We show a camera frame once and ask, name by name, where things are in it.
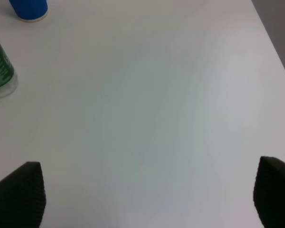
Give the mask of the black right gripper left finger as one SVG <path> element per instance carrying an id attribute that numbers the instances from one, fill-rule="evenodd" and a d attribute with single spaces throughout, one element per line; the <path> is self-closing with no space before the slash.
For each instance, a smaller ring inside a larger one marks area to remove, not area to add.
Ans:
<path id="1" fill-rule="evenodd" d="M 41 164 L 28 161 L 0 181 L 0 228 L 39 228 L 46 202 Z"/>

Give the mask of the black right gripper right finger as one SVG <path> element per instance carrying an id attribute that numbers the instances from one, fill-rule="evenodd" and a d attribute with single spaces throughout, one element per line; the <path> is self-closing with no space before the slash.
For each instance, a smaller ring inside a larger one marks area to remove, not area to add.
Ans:
<path id="1" fill-rule="evenodd" d="M 265 228 L 285 228 L 285 162 L 260 157 L 253 201 Z"/>

